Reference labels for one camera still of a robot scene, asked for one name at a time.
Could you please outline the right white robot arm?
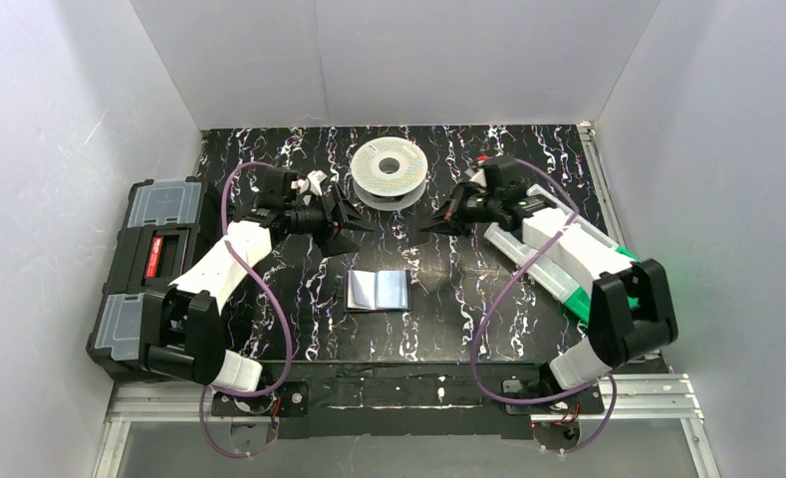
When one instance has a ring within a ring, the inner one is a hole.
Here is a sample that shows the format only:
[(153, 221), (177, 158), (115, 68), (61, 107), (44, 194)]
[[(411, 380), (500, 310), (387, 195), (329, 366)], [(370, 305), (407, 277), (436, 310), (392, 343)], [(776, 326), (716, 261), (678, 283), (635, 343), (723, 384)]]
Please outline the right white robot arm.
[(507, 195), (501, 187), (458, 183), (451, 196), (420, 225), (420, 231), (467, 235), (474, 225), (495, 225), (533, 250), (518, 280), (541, 258), (577, 283), (590, 305), (585, 337), (543, 364), (539, 380), (499, 401), (540, 404), (568, 397), (632, 359), (673, 343), (678, 325), (664, 267), (636, 260), (586, 226), (565, 202), (539, 185)]

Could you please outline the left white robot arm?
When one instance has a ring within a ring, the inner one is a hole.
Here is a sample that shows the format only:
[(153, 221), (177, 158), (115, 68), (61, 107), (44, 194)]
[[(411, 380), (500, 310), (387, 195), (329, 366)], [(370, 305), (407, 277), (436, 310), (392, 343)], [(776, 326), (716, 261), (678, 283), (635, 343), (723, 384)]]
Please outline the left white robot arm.
[(359, 251), (344, 231), (373, 231), (338, 185), (299, 193), (262, 193), (225, 224), (222, 237), (187, 272), (142, 300), (138, 364), (141, 369), (210, 386), (239, 397), (271, 393), (286, 380), (291, 364), (265, 387), (263, 366), (227, 345), (223, 309), (251, 278), (268, 297), (281, 322), (286, 315), (272, 290), (255, 272), (274, 246), (291, 235), (309, 235), (326, 257)]

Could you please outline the black plastic toolbox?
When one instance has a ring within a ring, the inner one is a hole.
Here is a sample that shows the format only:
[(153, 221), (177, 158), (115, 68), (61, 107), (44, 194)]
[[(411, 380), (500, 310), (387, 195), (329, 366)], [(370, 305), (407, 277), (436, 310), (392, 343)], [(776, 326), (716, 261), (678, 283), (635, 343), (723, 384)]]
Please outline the black plastic toolbox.
[(219, 237), (219, 193), (188, 176), (134, 184), (86, 352), (115, 382), (162, 381), (140, 368), (144, 294), (187, 272)]

